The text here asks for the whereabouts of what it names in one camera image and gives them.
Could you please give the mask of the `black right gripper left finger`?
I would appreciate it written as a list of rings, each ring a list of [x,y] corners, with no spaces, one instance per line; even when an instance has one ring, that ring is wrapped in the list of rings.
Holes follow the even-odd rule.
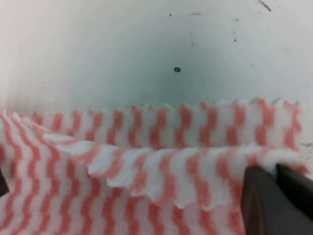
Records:
[[[279,212],[283,194],[274,178],[259,167],[245,170],[241,213],[247,235],[282,235]]]

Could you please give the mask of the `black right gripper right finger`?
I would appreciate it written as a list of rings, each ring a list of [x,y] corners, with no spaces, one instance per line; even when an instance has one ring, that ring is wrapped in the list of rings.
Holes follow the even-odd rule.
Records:
[[[278,235],[311,235],[313,233],[313,181],[278,164],[276,182],[287,201],[275,222]]]

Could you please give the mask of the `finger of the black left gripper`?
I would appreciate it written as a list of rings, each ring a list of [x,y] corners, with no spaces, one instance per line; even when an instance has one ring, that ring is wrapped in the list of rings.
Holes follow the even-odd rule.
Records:
[[[2,171],[0,171],[0,196],[4,196],[9,192],[8,184],[3,176]]]

